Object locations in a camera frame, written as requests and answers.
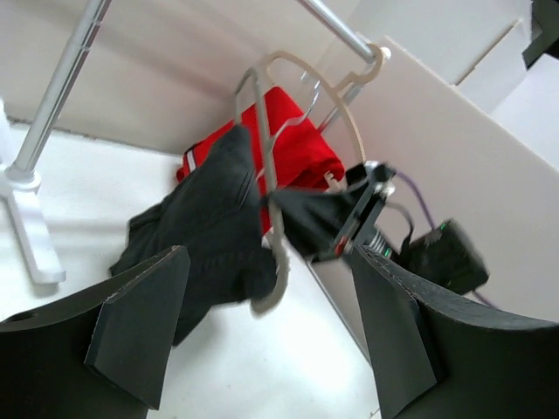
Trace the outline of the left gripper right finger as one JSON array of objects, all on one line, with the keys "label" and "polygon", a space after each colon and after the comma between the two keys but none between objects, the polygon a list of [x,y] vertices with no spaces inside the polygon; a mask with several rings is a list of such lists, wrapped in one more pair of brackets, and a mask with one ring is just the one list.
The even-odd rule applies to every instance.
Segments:
[{"label": "left gripper right finger", "polygon": [[483,306],[362,246],[349,265],[382,417],[557,417],[555,322]]}]

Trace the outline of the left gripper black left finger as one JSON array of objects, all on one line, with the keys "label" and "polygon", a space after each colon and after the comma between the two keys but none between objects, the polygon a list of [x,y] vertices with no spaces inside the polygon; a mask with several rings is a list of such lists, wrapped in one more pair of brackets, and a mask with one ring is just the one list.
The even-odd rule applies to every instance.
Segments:
[{"label": "left gripper black left finger", "polygon": [[187,285],[182,246],[1,323],[3,418],[144,418],[160,408]]}]

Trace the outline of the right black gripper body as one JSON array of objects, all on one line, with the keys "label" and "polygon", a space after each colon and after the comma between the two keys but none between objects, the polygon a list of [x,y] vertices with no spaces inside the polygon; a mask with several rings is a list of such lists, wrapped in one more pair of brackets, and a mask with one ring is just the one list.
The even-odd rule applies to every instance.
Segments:
[{"label": "right black gripper body", "polygon": [[337,258],[346,258],[357,245],[369,247],[373,252],[392,260],[397,259],[397,252],[387,237],[376,227],[389,192],[389,180],[395,172],[377,161],[364,161],[346,171],[345,180],[348,187],[354,187],[366,181],[366,188],[357,199],[349,218],[343,224],[327,251],[314,256],[315,262],[327,262]]}]

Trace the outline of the black denim trousers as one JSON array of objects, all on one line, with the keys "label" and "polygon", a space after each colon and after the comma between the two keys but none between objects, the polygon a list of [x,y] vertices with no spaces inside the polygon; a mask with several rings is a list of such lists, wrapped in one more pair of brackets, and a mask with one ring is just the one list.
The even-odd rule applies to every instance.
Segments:
[{"label": "black denim trousers", "polygon": [[110,267],[123,273],[180,245],[190,269],[173,344],[213,306],[262,300],[276,285],[276,262],[262,244],[261,206],[249,131],[236,125],[205,161],[166,195],[128,221],[128,243]]}]

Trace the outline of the cream wooden hanger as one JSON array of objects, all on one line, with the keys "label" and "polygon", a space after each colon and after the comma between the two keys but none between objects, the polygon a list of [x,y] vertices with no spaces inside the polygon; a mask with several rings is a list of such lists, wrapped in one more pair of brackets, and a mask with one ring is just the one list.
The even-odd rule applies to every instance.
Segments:
[{"label": "cream wooden hanger", "polygon": [[349,110],[349,100],[346,98],[349,90],[355,86],[365,86],[372,82],[380,74],[382,68],[391,58],[391,51],[385,46],[375,43],[366,44],[373,52],[373,63],[363,73],[348,72],[341,81],[331,84],[318,70],[310,65],[304,59],[292,54],[291,52],[277,50],[264,56],[259,64],[245,71],[241,80],[238,82],[234,94],[234,121],[240,124],[242,120],[242,110],[240,106],[240,93],[244,89],[247,81],[252,82],[252,91],[255,99],[257,127],[260,134],[261,155],[263,158],[263,174],[266,179],[266,189],[268,191],[275,190],[278,187],[276,175],[276,163],[273,157],[273,149],[276,141],[280,137],[278,134],[271,134],[268,123],[268,113],[265,101],[264,89],[260,84],[263,78],[270,79],[269,67],[278,59],[285,60],[293,65],[298,66],[304,73],[318,83],[318,87],[322,88],[327,96],[335,105],[335,111],[340,113],[345,128],[349,131],[349,139],[354,146],[355,155],[360,162],[366,160],[366,152],[363,144],[359,128],[355,123],[355,119]]}]

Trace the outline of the red garment with white stripes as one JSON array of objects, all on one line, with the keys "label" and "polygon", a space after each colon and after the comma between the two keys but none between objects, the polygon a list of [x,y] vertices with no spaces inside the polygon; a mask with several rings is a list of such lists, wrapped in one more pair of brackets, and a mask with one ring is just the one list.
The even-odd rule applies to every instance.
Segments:
[{"label": "red garment with white stripes", "polygon": [[[276,134],[284,123],[300,117],[303,110],[282,88],[275,86],[265,93],[267,119],[270,132]],[[231,130],[229,121],[191,146],[183,154],[183,165],[176,171],[176,184],[183,182],[191,172],[202,165],[211,146]],[[299,125],[285,128],[279,133],[273,149],[277,183],[280,188],[328,189],[326,175],[342,180],[345,168],[310,119]]]}]

